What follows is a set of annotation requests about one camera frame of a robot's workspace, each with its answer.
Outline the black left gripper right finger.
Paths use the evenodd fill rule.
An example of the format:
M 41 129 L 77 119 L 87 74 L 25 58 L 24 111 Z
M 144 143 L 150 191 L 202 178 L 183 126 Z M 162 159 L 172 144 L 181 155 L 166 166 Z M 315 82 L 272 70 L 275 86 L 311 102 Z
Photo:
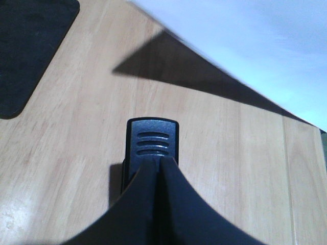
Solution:
M 261 244 L 217 213 L 187 181 L 172 157 L 159 165 L 161 244 Z

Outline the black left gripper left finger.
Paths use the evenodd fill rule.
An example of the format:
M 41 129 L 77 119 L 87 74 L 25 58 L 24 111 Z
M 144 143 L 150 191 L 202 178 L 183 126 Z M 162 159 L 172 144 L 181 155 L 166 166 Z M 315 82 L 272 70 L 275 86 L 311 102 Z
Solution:
M 157 166 L 146 160 L 117 202 L 64 244 L 156 244 Z

